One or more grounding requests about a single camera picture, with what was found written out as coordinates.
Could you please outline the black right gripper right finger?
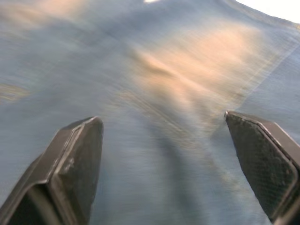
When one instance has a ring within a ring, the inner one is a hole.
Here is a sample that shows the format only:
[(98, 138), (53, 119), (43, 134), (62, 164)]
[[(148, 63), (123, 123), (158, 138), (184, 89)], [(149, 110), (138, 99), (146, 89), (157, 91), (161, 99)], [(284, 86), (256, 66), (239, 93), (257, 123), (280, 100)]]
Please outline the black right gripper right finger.
[(240, 167), (274, 225), (300, 223), (300, 146), (275, 122), (225, 112)]

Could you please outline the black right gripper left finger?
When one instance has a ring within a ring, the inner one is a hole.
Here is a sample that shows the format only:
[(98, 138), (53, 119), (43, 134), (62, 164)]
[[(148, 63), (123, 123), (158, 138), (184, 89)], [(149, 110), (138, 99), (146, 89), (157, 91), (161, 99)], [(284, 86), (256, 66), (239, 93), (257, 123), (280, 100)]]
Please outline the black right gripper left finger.
[(104, 126), (89, 117), (61, 128), (20, 177), (0, 209), (3, 225), (87, 225)]

